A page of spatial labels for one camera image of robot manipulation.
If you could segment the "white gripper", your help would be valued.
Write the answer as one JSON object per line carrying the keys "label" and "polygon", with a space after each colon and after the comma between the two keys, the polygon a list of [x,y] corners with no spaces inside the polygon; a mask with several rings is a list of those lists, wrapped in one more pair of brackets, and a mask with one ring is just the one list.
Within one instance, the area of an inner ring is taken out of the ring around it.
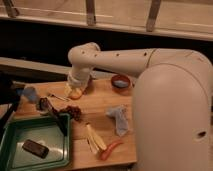
{"label": "white gripper", "polygon": [[64,93],[66,97],[70,97],[71,88],[79,88],[81,94],[85,94],[86,87],[90,79],[91,70],[89,68],[72,68],[67,77],[68,83],[65,84]]}

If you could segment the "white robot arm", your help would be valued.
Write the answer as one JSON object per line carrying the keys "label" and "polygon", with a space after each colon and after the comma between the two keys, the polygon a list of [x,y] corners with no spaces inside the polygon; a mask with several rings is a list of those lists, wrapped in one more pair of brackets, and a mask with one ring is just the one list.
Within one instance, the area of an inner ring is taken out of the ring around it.
{"label": "white robot arm", "polygon": [[73,47],[68,82],[85,86],[92,69],[133,76],[136,171],[210,171],[213,65],[186,49],[102,51]]}

